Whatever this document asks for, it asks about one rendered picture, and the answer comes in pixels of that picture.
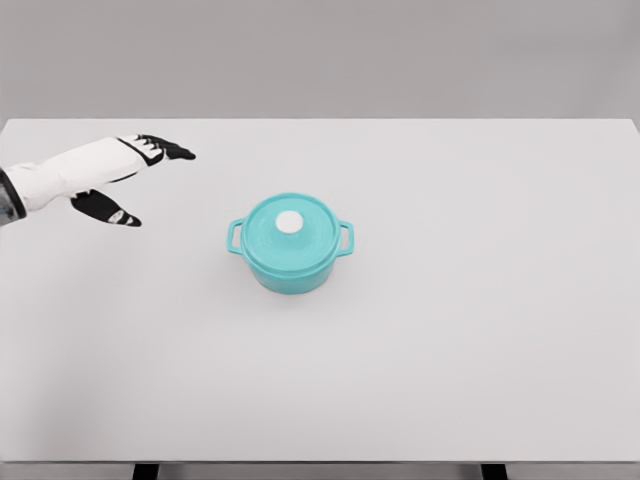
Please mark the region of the teal pot lid white knob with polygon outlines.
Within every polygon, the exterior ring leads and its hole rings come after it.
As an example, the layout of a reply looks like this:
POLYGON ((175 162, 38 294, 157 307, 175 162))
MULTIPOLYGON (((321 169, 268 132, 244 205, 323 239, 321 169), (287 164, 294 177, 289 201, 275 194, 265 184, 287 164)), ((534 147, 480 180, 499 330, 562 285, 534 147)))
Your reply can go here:
POLYGON ((291 192, 258 203, 240 231, 247 260, 272 272, 315 269, 334 257, 340 240, 339 221, 324 202, 291 192))

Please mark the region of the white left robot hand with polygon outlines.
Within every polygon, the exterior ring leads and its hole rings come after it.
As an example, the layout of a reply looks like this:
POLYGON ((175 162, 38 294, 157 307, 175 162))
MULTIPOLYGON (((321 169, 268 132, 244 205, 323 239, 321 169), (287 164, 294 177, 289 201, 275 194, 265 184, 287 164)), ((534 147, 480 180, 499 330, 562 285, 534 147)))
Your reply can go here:
POLYGON ((72 207, 102 223, 137 228, 139 218, 127 212, 98 188, 129 179, 162 161, 193 161, 189 149, 149 135, 107 137, 74 148, 52 159, 72 207))

